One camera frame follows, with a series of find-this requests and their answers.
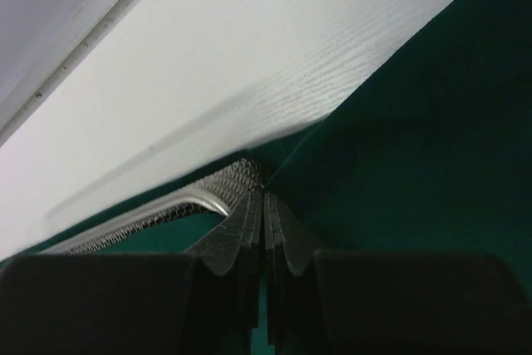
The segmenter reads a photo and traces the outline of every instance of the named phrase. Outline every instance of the dark green fabric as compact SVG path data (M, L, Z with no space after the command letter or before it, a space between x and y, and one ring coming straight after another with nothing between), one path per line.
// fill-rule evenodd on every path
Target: dark green fabric
M268 187L334 247L498 256L532 298L532 0L456 0Z
M198 214L159 224L132 235L100 253L173 253L185 251L208 234L224 217Z

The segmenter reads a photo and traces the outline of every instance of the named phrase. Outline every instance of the green fabric wall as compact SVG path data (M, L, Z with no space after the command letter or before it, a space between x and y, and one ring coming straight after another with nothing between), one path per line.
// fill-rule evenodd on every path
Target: green fabric wall
M532 298L532 0L455 0L268 187L333 247L475 251Z

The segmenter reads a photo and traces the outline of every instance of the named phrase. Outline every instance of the green felt surface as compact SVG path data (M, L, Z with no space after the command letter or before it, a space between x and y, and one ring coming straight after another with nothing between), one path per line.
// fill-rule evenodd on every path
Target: green felt surface
M456 0L269 188L333 247L493 254L532 298L532 0Z

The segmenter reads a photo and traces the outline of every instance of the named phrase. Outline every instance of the white wall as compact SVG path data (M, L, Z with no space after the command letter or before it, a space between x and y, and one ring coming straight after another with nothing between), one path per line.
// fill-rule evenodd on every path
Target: white wall
M0 257L332 111L452 0L141 0L0 148Z

